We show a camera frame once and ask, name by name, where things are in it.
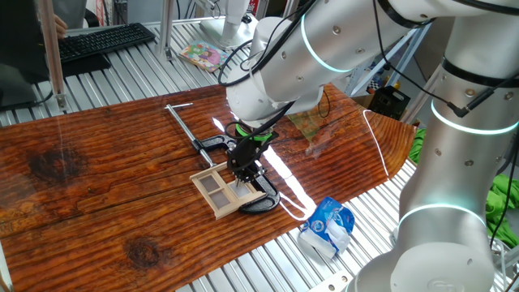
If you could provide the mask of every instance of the book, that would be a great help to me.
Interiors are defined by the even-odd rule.
[[[180,56],[209,72],[216,71],[229,57],[226,52],[205,41],[194,41],[180,53]]]

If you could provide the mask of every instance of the green cloth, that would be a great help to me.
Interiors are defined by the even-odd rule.
[[[497,223],[499,223],[501,215],[504,211],[504,203],[506,203],[506,193],[508,190],[508,177],[504,174],[500,174],[494,178],[491,190],[488,192],[487,197],[487,232],[488,235],[492,236],[494,233]],[[508,208],[519,207],[519,182],[516,179],[512,180],[512,187],[510,188],[510,201],[508,202]],[[519,245],[519,238],[512,232],[510,225],[505,219],[495,237],[501,240],[503,243],[508,245],[510,248],[514,248]]]
[[[418,164],[420,161],[420,152],[422,151],[423,138],[425,138],[425,129],[416,131],[413,146],[411,146],[411,152],[409,153],[409,158],[416,164]]]

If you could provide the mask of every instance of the computer monitor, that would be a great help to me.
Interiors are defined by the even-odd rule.
[[[49,78],[43,43],[35,1],[0,0],[0,109],[36,100],[28,80]]]

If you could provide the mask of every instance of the teal light ring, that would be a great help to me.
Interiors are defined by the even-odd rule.
[[[337,73],[346,73],[346,72],[351,71],[351,69],[341,70],[341,69],[337,69],[337,68],[331,67],[325,61],[323,61],[321,58],[319,58],[319,56],[314,51],[314,49],[311,48],[310,42],[308,41],[307,30],[305,29],[305,16],[307,16],[307,15],[303,15],[302,19],[301,19],[301,34],[302,34],[302,39],[305,41],[305,45],[307,45],[307,49],[310,52],[310,54],[312,55],[312,57],[314,57],[314,59],[319,64],[323,65],[323,67],[325,67],[326,69],[328,69],[330,71],[334,71],[334,72],[337,72]]]
[[[483,226],[485,226],[485,228],[487,228],[487,223],[485,223],[485,221],[483,219],[481,219],[481,217],[478,216],[478,214],[470,211],[467,208],[463,208],[463,207],[455,206],[455,205],[451,205],[451,204],[429,204],[429,205],[425,205],[425,206],[421,206],[421,207],[415,208],[415,209],[409,211],[406,215],[404,215],[403,218],[400,219],[400,223],[398,223],[398,229],[400,229],[400,225],[402,224],[402,222],[407,217],[411,216],[412,214],[414,214],[414,213],[416,213],[418,211],[422,211],[422,210],[430,209],[430,208],[453,208],[453,209],[456,209],[456,210],[463,211],[465,213],[468,213],[468,214],[478,218],[481,221],[481,223],[483,224]]]
[[[469,128],[469,127],[463,127],[461,125],[458,125],[454,122],[451,122],[449,120],[447,120],[446,118],[444,118],[440,113],[438,113],[438,111],[436,110],[435,108],[435,105],[434,105],[434,102],[431,103],[431,109],[432,109],[432,113],[440,120],[442,121],[444,124],[446,124],[447,126],[450,126],[450,127],[453,127],[454,129],[457,129],[457,130],[460,130],[460,131],[464,131],[466,133],[470,133],[470,134],[476,134],[476,135],[498,135],[498,134],[504,134],[506,132],[509,132],[513,129],[515,129],[517,127],[517,125],[519,125],[519,122],[517,122],[516,124],[510,126],[510,127],[506,127],[504,129],[498,129],[498,130],[479,130],[479,129],[473,129],[473,128]]]

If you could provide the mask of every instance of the blue and white package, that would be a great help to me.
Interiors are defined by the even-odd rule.
[[[348,247],[354,223],[354,215],[348,208],[326,197],[305,222],[299,238],[331,259]]]

